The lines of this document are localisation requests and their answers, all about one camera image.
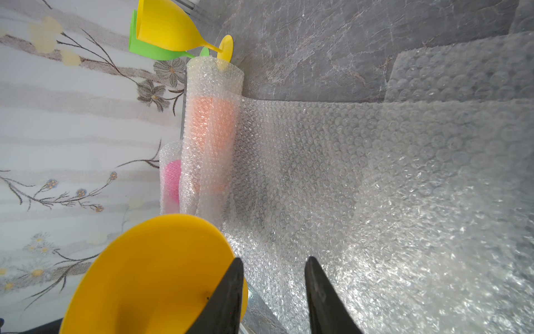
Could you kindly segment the amber glass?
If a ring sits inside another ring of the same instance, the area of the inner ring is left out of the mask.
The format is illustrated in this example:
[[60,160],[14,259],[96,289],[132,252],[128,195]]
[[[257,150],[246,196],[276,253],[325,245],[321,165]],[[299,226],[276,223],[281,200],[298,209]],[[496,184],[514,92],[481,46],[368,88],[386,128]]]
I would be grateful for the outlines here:
[[[139,224],[90,266],[61,333],[186,333],[233,259],[217,227],[186,214]],[[241,320],[248,303],[244,278]]]

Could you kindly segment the pink glass in bubble wrap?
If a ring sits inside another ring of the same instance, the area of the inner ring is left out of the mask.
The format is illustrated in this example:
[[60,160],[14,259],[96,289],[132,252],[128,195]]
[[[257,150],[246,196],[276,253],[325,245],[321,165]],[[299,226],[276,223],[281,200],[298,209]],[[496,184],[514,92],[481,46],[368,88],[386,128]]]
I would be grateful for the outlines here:
[[159,153],[160,214],[178,214],[179,184],[182,174],[182,142],[165,144]]

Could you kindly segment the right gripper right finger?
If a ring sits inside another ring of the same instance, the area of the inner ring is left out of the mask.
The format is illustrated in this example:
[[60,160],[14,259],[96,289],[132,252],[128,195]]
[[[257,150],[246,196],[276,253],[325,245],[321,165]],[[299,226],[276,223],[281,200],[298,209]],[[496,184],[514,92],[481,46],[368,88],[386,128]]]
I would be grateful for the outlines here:
[[313,256],[310,256],[305,264],[305,286],[311,333],[363,334]]

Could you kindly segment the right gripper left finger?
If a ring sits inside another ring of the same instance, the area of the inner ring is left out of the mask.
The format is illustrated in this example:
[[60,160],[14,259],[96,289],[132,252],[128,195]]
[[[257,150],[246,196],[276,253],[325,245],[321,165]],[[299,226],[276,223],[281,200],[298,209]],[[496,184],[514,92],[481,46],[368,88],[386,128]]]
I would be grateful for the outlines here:
[[241,323],[243,284],[243,262],[237,257],[186,334],[237,334]]

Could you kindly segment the yellow glass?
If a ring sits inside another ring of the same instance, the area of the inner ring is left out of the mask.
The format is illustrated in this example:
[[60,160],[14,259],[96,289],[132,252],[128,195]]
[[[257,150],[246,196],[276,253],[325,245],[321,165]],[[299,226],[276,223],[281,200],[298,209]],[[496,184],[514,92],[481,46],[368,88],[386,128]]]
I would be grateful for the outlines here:
[[174,1],[139,1],[132,13],[129,51],[156,61],[192,57],[189,50],[206,47],[230,62],[234,40],[226,35],[218,47],[208,43],[193,20]]

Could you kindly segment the green plastic wine glass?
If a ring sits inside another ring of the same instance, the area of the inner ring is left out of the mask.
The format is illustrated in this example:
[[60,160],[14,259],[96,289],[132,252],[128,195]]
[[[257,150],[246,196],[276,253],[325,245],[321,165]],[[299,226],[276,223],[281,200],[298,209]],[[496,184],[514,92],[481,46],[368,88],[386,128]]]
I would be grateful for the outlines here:
[[180,8],[145,15],[135,10],[129,28],[129,51],[155,61],[189,57],[207,44],[192,19]]

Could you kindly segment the clear bubble wrap sheet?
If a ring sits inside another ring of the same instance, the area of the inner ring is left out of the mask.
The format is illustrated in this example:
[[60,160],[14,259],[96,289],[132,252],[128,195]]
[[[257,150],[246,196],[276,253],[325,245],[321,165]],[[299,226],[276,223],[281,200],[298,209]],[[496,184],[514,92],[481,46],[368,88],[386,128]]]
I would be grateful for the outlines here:
[[509,33],[400,53],[386,102],[533,99],[533,2],[520,1]]
[[223,230],[290,333],[311,256],[366,333],[532,333],[533,101],[243,100]]

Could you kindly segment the orange glass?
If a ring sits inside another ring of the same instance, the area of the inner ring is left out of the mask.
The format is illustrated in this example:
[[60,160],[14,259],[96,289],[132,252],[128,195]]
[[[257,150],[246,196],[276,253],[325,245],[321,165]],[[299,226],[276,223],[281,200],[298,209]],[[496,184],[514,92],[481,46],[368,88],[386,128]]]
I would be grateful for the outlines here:
[[196,57],[186,69],[180,210],[222,228],[244,73],[214,57]]

